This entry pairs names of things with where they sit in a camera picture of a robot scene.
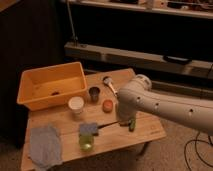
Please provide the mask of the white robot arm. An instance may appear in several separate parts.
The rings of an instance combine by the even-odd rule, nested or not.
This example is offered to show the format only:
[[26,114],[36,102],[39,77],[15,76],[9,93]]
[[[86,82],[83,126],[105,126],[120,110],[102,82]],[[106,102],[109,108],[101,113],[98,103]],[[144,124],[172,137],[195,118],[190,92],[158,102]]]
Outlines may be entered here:
[[119,89],[116,115],[121,124],[143,111],[213,136],[213,101],[158,94],[151,88],[151,80],[138,74]]

